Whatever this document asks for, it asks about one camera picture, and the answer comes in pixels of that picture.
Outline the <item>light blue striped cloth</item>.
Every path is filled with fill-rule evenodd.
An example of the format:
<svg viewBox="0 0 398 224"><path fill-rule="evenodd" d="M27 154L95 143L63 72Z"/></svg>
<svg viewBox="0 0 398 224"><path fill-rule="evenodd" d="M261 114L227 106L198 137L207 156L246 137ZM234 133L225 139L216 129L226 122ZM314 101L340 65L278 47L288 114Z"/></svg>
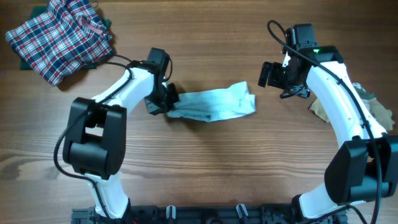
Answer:
<svg viewBox="0 0 398 224"><path fill-rule="evenodd" d="M256 112L256 96L249 92L246 82L228 88L182 93L170 118L187 118L213 122L239 118Z"/></svg>

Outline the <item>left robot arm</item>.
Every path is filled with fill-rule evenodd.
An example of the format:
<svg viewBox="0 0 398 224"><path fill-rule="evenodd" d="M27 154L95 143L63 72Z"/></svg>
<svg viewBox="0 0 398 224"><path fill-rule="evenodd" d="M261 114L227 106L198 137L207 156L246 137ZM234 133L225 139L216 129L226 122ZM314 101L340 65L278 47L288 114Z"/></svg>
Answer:
<svg viewBox="0 0 398 224"><path fill-rule="evenodd" d="M167 113L178 95L166 71L169 57L133 60L124 75L99 96L76 98L67 127L53 152L55 167L65 176L84 180L95 206L72 212L73 222L83 214L93 223L132 223L131 201L125 194L119 170L126 153L127 117L140 101L152 115Z"/></svg>

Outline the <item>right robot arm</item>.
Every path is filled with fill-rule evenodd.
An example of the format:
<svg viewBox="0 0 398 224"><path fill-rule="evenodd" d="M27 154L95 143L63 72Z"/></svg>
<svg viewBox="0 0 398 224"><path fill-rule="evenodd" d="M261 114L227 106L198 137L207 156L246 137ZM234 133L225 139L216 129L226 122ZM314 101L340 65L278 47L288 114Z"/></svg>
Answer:
<svg viewBox="0 0 398 224"><path fill-rule="evenodd" d="M262 64L258 85L283 89L286 98L314 92L338 142L323 183L296 195L279 216L291 223L324 222L356 210L359 203L374 202L375 223L382 198L397 187L397 136L388 135L366 108L336 47L289 47L283 63Z"/></svg>

